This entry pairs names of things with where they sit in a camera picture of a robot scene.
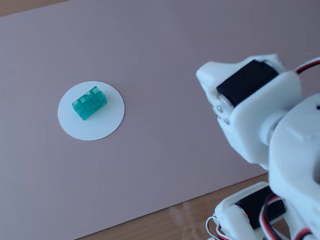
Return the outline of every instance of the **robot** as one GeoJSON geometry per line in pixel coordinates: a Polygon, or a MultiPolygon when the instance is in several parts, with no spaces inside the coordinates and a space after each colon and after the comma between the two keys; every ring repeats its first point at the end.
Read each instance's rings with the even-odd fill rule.
{"type": "Polygon", "coordinates": [[[218,204],[205,224],[210,239],[287,239],[272,227],[283,218],[291,239],[320,239],[320,94],[304,98],[299,78],[317,64],[320,58],[288,71],[271,54],[208,62],[196,72],[230,145],[269,174],[269,184],[218,204]]]}

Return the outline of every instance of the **cable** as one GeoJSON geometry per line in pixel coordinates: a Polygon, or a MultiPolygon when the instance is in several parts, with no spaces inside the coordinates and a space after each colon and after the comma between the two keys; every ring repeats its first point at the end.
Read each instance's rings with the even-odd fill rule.
{"type": "Polygon", "coordinates": [[[280,201],[280,200],[282,200],[281,197],[279,197],[275,194],[271,194],[270,196],[268,196],[266,198],[265,203],[261,208],[261,212],[259,215],[259,222],[260,222],[260,226],[262,228],[262,231],[268,240],[281,240],[281,238],[276,233],[276,231],[273,229],[273,227],[271,226],[271,224],[267,218],[268,206],[270,204],[277,202],[277,201],[280,201]]]}
{"type": "Polygon", "coordinates": [[[206,222],[205,222],[205,229],[206,229],[206,231],[208,232],[208,234],[209,234],[211,237],[213,237],[215,240],[220,240],[219,238],[217,238],[215,235],[213,235],[213,234],[210,232],[209,222],[210,222],[211,219],[213,220],[214,217],[211,216],[211,217],[209,217],[209,218],[206,220],[206,222]]]}
{"type": "Polygon", "coordinates": [[[312,234],[308,227],[303,228],[300,230],[297,235],[295,236],[294,240],[302,240],[305,236],[312,234]]]}
{"type": "Polygon", "coordinates": [[[208,234],[209,234],[211,237],[213,237],[215,240],[221,240],[221,239],[222,239],[222,240],[232,240],[231,238],[228,238],[226,235],[224,235],[223,233],[221,233],[221,231],[220,231],[221,225],[220,225],[220,223],[219,223],[218,218],[217,218],[215,215],[209,217],[209,218],[206,220],[206,222],[205,222],[205,229],[206,229],[206,231],[208,232],[208,234]],[[214,222],[217,222],[215,231],[216,231],[217,236],[218,236],[220,239],[217,238],[215,235],[213,235],[213,234],[210,232],[209,222],[210,222],[211,219],[212,219],[212,220],[215,220],[214,222]]]}
{"type": "Polygon", "coordinates": [[[301,74],[302,72],[304,72],[305,70],[312,68],[315,65],[320,64],[320,57],[314,58],[310,61],[305,62],[304,64],[301,64],[300,66],[298,66],[294,71],[297,74],[301,74]]]}

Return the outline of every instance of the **transparent green block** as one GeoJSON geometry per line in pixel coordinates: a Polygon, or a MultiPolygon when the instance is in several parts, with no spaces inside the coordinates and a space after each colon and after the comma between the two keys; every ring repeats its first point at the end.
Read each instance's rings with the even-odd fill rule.
{"type": "Polygon", "coordinates": [[[106,96],[95,86],[85,95],[72,103],[72,107],[83,120],[86,120],[106,103],[106,96]]]}

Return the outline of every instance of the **pink surface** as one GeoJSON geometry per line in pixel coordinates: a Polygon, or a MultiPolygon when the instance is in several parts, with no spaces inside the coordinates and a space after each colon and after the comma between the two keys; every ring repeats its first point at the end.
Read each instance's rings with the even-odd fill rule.
{"type": "MultiPolygon", "coordinates": [[[[270,53],[294,68],[319,55],[319,9],[73,0],[0,18],[0,239],[75,239],[262,174],[227,144],[195,72],[270,53]],[[125,102],[118,130],[98,141],[57,118],[85,81],[125,102]]],[[[318,75],[304,75],[305,93],[320,92],[318,75]]]]}

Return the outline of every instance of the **white circle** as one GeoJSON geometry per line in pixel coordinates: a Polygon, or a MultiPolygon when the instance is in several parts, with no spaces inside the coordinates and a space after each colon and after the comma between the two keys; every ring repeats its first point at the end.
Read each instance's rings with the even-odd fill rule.
{"type": "Polygon", "coordinates": [[[86,81],[72,87],[62,97],[58,107],[58,119],[63,130],[70,136],[93,141],[112,134],[125,115],[125,103],[120,93],[101,81],[86,81]],[[97,86],[106,97],[106,105],[86,120],[75,112],[72,103],[97,86]]]}

